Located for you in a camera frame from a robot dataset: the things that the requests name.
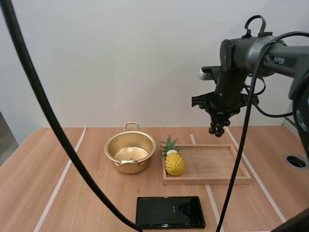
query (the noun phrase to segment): black phone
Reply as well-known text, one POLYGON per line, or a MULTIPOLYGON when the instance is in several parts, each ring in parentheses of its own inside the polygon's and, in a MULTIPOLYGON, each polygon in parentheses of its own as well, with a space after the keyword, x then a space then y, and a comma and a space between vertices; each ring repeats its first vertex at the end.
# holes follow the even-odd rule
POLYGON ((136 224, 143 229, 205 228, 199 197, 138 197, 136 224))

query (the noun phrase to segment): wooden tray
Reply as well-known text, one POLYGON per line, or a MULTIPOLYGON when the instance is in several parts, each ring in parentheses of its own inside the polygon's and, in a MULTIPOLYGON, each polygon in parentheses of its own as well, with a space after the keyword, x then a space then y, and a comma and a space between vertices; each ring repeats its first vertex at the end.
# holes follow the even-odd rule
MULTIPOLYGON (((185 169, 179 176, 171 176, 165 170, 162 157, 163 185, 228 185, 237 153, 232 145, 180 145, 185 169)), ((235 184, 252 182, 242 161, 239 164, 235 184)))

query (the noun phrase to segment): wooden table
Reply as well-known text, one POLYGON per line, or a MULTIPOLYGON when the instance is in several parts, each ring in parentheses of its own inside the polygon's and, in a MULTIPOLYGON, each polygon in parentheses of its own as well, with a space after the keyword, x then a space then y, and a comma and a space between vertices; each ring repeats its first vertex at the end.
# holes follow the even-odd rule
MULTIPOLYGON (((130 220, 135 220, 139 196, 197 195, 207 226, 194 231, 213 232, 227 186, 163 186, 159 143, 171 134, 180 144, 192 144, 193 136, 196 144, 232 144, 237 149, 233 140, 239 143, 241 130, 230 127, 216 138, 208 128, 141 128, 155 138, 158 148, 151 165, 134 175, 117 172, 104 154, 107 139, 122 128, 87 128, 77 153, 102 191, 130 220)), ((65 128, 73 147, 83 131, 65 128)), ((225 232, 269 231, 309 207, 309 171, 295 170, 282 158, 305 152, 299 139, 285 127, 250 127, 244 154, 254 183, 234 186, 225 232)), ((0 231, 134 231, 100 202, 73 165, 64 172, 69 164, 50 128, 33 132, 0 167, 0 231), (64 179, 57 191, 62 174, 64 179)))

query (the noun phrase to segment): pineapple leaves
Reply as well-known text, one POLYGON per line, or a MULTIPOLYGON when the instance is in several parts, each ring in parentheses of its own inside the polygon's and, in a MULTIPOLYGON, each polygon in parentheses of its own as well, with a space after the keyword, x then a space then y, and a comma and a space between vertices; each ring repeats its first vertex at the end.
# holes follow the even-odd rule
POLYGON ((166 140, 166 142, 162 142, 164 145, 161 145, 161 148, 162 148, 162 152, 164 153, 164 156, 166 156, 166 153, 169 151, 169 150, 176 150, 177 152, 179 152, 181 150, 182 147, 180 146, 175 146, 177 142, 177 139, 175 140, 171 140, 171 137, 169 135, 168 139, 166 140))
POLYGON ((175 139, 175 140, 172 142, 172 145, 173 145, 173 146, 175 145, 176 141, 177 141, 177 139, 175 139))
POLYGON ((175 150, 178 152, 178 151, 180 151, 182 149, 182 147, 181 146, 176 146, 175 147, 175 150))
POLYGON ((168 137, 168 140, 167 140, 167 143, 170 144, 171 142, 171 139, 170 139, 170 134, 169 134, 169 137, 168 137))

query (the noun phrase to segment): floor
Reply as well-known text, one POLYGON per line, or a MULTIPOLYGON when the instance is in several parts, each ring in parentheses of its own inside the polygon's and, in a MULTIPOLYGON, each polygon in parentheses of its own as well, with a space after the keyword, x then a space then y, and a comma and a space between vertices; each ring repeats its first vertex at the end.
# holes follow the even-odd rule
POLYGON ((18 143, 0 112, 0 166, 15 152, 18 143))

